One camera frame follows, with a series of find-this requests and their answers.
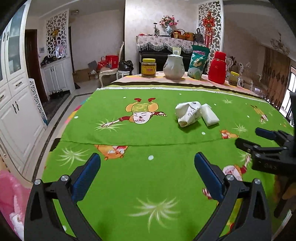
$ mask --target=yellow lid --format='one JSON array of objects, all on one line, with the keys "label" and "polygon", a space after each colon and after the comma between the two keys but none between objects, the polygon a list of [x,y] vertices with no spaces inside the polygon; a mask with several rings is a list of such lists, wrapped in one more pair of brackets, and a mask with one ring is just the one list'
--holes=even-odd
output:
[{"label": "yellow lid", "polygon": [[145,63],[147,63],[147,62],[155,63],[155,59],[154,58],[144,58],[143,62],[145,62]]},{"label": "yellow lid", "polygon": [[236,72],[233,72],[233,71],[231,71],[231,74],[232,74],[232,75],[234,75],[234,76],[239,76],[239,74],[238,74],[238,73],[236,73]]}]

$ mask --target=metal screw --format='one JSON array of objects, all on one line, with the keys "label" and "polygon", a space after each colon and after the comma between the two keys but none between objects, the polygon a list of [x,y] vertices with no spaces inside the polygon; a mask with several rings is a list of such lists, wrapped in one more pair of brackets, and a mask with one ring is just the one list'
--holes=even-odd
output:
[{"label": "metal screw", "polygon": [[226,176],[226,179],[227,179],[228,181],[233,181],[233,180],[234,180],[234,176],[233,176],[233,175],[227,175],[227,176]]},{"label": "metal screw", "polygon": [[62,182],[65,182],[65,181],[68,181],[69,180],[69,176],[68,175],[64,175],[61,177],[61,181]]},{"label": "metal screw", "polygon": [[254,182],[255,182],[256,184],[260,184],[260,183],[261,183],[260,179],[257,179],[257,178],[254,179]]},{"label": "metal screw", "polygon": [[40,180],[40,179],[37,179],[37,180],[35,180],[35,182],[34,182],[35,185],[39,185],[40,183],[41,183],[41,180]]}]

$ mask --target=green tablecloth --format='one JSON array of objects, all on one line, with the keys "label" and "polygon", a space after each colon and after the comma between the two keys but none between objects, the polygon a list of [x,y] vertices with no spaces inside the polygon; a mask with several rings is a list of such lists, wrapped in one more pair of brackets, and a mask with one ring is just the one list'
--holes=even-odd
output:
[{"label": "green tablecloth", "polygon": [[[219,124],[208,128],[200,119],[179,127],[175,106],[189,101],[210,105]],[[217,205],[208,199],[194,167],[199,151],[237,179],[261,179],[273,212],[274,176],[252,170],[250,156],[234,145],[240,136],[277,146],[256,136],[256,127],[293,134],[285,118],[263,100],[202,88],[110,86],[95,91],[75,115],[50,152],[43,181],[71,174],[98,153],[101,169],[78,206],[104,241],[192,240]],[[56,207],[73,235],[58,202]],[[274,230],[279,224],[273,218]]]}]

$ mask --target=glass jar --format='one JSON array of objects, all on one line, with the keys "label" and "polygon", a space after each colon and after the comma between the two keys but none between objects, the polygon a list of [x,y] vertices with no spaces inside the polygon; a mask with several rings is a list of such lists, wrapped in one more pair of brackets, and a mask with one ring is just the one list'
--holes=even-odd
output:
[{"label": "glass jar", "polygon": [[236,72],[231,71],[229,76],[228,83],[233,86],[237,86],[237,82],[239,80],[239,74]]},{"label": "glass jar", "polygon": [[142,77],[153,78],[156,76],[156,63],[154,58],[144,58],[141,68]]}]

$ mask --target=red thermos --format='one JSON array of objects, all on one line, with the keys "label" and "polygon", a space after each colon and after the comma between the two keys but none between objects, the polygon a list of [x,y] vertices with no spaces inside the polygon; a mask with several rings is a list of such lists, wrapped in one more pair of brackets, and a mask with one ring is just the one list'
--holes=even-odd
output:
[{"label": "red thermos", "polygon": [[226,54],[217,51],[210,66],[208,79],[218,84],[224,84],[226,67]]}]

